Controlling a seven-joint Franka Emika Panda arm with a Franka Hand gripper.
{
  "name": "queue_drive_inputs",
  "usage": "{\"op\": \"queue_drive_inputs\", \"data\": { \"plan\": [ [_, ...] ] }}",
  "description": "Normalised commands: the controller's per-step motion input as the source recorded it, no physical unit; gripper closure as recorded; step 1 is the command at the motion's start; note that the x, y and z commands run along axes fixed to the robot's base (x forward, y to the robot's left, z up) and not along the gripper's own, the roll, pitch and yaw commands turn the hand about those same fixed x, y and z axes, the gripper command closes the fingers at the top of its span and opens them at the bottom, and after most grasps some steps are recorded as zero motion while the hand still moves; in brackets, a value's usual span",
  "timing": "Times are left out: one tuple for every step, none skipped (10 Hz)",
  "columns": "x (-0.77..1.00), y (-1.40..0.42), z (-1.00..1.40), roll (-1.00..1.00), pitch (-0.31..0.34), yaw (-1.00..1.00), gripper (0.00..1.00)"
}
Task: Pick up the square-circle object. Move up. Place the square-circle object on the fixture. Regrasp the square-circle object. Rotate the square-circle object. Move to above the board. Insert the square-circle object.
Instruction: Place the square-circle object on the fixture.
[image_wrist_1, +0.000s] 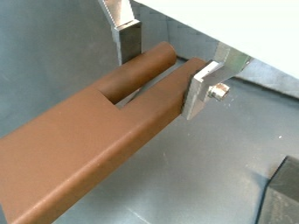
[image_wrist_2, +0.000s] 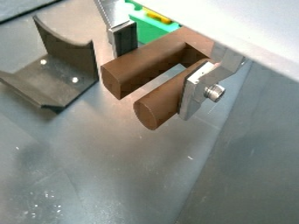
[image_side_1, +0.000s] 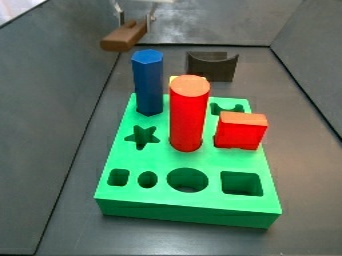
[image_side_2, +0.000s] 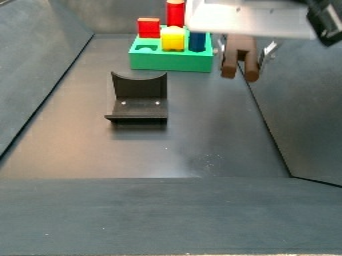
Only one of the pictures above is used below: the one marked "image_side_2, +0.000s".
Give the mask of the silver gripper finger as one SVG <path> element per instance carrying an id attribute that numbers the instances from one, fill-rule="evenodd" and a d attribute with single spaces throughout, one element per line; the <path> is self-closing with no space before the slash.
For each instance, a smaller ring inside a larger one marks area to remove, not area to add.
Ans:
<path id="1" fill-rule="evenodd" d="M 223 61 L 224 61 L 226 43 L 227 43 L 227 35 L 222 34 L 216 38 L 216 48 L 215 48 L 215 54 L 219 58 L 220 64 L 223 64 Z"/>
<path id="2" fill-rule="evenodd" d="M 258 60 L 258 64 L 259 64 L 259 68 L 263 69 L 267 62 L 270 61 L 270 59 L 272 58 L 278 48 L 280 47 L 282 42 L 274 40 L 260 51 L 260 55 L 259 55 L 259 60 Z"/>

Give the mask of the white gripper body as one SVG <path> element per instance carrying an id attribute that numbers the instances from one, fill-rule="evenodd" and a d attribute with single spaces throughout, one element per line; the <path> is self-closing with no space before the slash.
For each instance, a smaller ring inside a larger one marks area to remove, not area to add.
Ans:
<path id="1" fill-rule="evenodd" d="M 306 14 L 295 0 L 187 0 L 184 20 L 196 32 L 314 39 Z"/>

